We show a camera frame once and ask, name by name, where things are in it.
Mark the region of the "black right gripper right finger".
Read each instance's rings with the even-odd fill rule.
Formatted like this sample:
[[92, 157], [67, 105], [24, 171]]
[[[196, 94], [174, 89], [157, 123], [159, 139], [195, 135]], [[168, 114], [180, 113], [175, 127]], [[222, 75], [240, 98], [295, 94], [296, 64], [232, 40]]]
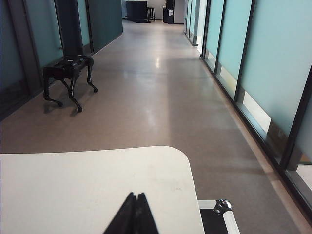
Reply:
[[158, 234], [158, 229], [150, 210], [145, 193], [140, 193], [135, 200], [133, 220], [134, 234]]

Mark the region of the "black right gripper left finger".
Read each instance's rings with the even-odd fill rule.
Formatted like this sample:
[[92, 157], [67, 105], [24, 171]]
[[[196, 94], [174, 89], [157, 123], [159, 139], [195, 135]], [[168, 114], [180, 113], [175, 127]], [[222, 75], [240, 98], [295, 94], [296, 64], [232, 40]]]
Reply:
[[136, 196], [129, 193], [122, 206], [110, 222], [105, 234], [131, 234], [134, 225], [134, 213], [136, 207]]

